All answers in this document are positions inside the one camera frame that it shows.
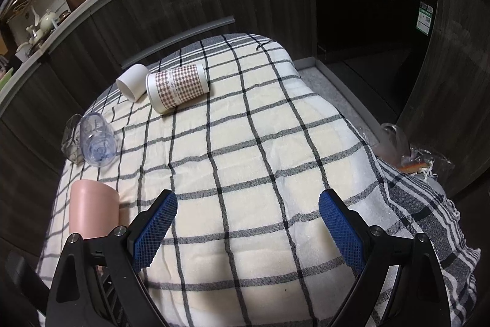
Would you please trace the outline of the pink plastic cup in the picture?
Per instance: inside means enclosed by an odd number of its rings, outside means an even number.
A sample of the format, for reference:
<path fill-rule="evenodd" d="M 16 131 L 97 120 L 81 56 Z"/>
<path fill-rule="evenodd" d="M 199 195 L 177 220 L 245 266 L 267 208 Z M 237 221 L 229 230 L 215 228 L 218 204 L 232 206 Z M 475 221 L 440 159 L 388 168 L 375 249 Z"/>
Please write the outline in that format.
<path fill-rule="evenodd" d="M 119 225 L 120 196 L 105 183 L 81 179 L 71 185 L 69 232 L 83 239 L 107 236 Z"/>

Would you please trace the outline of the clear plastic cup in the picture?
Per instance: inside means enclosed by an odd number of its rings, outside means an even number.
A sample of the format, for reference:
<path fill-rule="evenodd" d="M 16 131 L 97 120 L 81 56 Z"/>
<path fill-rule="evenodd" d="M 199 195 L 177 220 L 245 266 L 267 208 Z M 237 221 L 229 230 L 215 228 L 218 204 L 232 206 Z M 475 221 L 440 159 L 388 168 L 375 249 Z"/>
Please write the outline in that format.
<path fill-rule="evenodd" d="M 110 164 L 117 153 L 117 141 L 110 124 L 97 112 L 81 118 L 80 146 L 87 163 L 96 168 Z"/>

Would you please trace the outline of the clear glass cup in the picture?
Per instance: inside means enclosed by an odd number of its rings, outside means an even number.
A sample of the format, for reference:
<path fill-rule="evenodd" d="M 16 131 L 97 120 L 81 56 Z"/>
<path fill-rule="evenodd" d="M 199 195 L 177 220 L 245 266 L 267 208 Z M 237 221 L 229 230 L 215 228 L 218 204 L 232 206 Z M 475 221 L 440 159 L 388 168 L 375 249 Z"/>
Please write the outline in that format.
<path fill-rule="evenodd" d="M 75 114 L 66 121 L 61 144 L 61 151 L 65 158 L 76 165 L 84 161 L 80 146 L 81 118 L 81 115 Z"/>

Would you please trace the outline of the white plastic cup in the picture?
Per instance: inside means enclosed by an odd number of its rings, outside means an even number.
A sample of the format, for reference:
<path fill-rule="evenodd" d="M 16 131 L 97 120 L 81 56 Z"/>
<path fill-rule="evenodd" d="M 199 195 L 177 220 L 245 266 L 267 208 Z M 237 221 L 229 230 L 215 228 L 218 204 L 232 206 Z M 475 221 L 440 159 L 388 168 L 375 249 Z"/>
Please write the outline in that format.
<path fill-rule="evenodd" d="M 149 69 L 142 64 L 134 64 L 120 75 L 115 83 L 121 94 L 130 102 L 135 103 L 146 93 L 145 80 Z"/>

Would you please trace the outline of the red patterned paper cup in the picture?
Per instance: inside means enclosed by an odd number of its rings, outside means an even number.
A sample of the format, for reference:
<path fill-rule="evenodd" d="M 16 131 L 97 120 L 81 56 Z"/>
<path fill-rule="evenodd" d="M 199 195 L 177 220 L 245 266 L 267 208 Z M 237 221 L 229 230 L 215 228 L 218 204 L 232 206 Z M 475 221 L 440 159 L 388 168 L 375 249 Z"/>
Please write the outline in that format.
<path fill-rule="evenodd" d="M 150 73 L 146 76 L 145 87 L 149 103 L 160 115 L 209 93 L 201 63 Z"/>

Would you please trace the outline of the clear plastic bag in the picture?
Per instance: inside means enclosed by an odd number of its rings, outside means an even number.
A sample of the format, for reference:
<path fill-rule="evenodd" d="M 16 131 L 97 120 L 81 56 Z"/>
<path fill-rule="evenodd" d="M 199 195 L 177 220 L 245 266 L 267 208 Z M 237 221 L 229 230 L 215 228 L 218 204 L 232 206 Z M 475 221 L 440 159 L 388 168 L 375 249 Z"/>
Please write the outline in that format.
<path fill-rule="evenodd" d="M 455 165 L 442 154 L 410 144 L 398 125 L 383 123 L 379 133 L 379 143 L 373 148 L 375 155 L 400 172 L 444 184 L 454 171 Z"/>

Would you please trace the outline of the black white checkered cloth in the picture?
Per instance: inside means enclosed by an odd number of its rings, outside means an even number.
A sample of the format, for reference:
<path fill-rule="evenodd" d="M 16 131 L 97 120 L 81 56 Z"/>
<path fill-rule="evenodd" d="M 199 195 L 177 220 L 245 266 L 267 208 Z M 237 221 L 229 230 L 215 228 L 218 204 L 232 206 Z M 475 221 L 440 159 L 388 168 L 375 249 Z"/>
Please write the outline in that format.
<path fill-rule="evenodd" d="M 453 326 L 477 299 L 480 258 L 443 192 L 378 159 L 341 112 L 301 79 L 287 51 L 253 34 L 185 47 L 152 71 L 203 65 L 210 91 L 167 115 L 116 87 L 83 107 L 120 143 L 111 165 L 67 163 L 37 271 L 50 282 L 69 235 L 71 185 L 103 182 L 131 222 L 165 189 L 178 212 L 142 278 L 172 326 L 326 326 L 355 276 L 318 212 L 332 188 L 388 234 L 429 236 Z"/>

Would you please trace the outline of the white teapot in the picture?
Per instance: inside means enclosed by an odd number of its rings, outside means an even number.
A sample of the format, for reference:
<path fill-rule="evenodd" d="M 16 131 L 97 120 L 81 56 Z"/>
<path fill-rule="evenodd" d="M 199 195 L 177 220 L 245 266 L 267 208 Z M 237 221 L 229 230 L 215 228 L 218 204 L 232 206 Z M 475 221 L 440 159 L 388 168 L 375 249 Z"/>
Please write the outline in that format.
<path fill-rule="evenodd" d="M 44 32 L 50 32 L 57 27 L 57 15 L 53 11 L 47 9 L 44 15 L 40 18 L 39 27 Z"/>

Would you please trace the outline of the black dishwasher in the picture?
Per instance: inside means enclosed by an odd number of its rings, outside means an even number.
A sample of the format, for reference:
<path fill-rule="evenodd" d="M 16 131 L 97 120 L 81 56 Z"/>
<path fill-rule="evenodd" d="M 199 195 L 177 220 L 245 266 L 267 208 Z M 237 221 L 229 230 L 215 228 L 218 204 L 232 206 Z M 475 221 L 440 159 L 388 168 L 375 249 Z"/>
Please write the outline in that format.
<path fill-rule="evenodd" d="M 420 74 L 437 0 L 316 0 L 318 58 L 379 123 L 396 123 Z"/>

